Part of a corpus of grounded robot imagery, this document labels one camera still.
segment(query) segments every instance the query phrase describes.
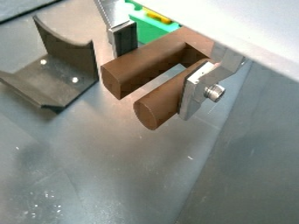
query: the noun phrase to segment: metal screw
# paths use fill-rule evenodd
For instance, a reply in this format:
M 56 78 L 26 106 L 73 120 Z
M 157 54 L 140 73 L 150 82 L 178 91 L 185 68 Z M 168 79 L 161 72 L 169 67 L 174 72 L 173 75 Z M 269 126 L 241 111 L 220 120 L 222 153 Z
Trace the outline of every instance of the metal screw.
M 213 84 L 210 87 L 204 89 L 204 97 L 209 98 L 213 102 L 220 100 L 220 97 L 225 93 L 225 88 L 217 84 Z

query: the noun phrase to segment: gray metal surface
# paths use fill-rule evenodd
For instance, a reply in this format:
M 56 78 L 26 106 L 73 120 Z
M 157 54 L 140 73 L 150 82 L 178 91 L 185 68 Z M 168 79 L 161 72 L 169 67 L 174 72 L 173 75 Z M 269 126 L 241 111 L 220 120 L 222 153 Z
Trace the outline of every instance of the gray metal surface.
M 106 24 L 108 43 L 114 57 L 137 48 L 136 22 L 129 20 L 124 0 L 94 0 L 100 16 Z
M 33 11 L 57 1 L 60 0 L 0 0 L 0 24 L 28 11 Z
M 297 88 L 253 64 L 176 223 L 299 223 Z
M 297 0 L 134 0 L 299 81 Z
M 38 18 L 66 39 L 93 39 L 98 64 L 113 59 L 92 0 L 62 1 Z M 30 17 L 0 26 L 0 43 L 0 70 L 9 73 L 45 53 Z M 58 115 L 0 84 L 1 223 L 174 223 L 245 77 L 220 83 L 221 101 L 205 101 L 188 122 L 174 116 L 150 131 L 133 102 L 181 70 L 121 101 L 100 82 Z
M 122 0 L 94 0 L 106 28 L 113 28 L 129 20 L 126 4 Z

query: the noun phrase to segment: gray curved metal piece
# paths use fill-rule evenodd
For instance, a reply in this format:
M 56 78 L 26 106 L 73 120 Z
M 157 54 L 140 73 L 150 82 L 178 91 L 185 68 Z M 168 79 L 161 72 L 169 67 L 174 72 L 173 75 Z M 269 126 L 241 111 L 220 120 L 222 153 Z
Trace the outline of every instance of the gray curved metal piece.
M 98 81 L 93 44 L 70 43 L 33 21 L 48 54 L 16 73 L 0 71 L 0 81 L 37 107 L 62 110 Z

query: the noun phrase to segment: green plastic part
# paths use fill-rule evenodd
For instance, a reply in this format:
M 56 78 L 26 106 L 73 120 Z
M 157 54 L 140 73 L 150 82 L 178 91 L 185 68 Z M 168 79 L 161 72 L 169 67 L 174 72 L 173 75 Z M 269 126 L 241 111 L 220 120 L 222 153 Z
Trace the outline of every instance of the green plastic part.
M 134 6 L 134 10 L 136 10 L 136 11 L 140 11 L 140 10 L 142 9 L 142 5 L 138 4 L 138 3 L 136 3 L 136 2 L 132 1 L 132 0 L 125 0 L 125 3 L 132 4 L 132 5 Z
M 132 0 L 125 0 L 125 2 L 134 6 L 134 9 L 130 10 L 128 16 L 136 22 L 137 41 L 140 43 L 146 44 L 180 28 L 180 25 L 174 22 L 164 24 L 160 20 L 148 17 L 142 10 L 142 6 Z

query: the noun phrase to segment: brown wooden block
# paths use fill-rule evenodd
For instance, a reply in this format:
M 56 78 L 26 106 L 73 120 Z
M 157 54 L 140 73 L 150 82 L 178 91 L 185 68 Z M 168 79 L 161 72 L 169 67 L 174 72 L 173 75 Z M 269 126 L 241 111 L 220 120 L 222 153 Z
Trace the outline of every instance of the brown wooden block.
M 176 64 L 209 57 L 212 41 L 182 27 L 100 67 L 108 91 L 120 100 Z

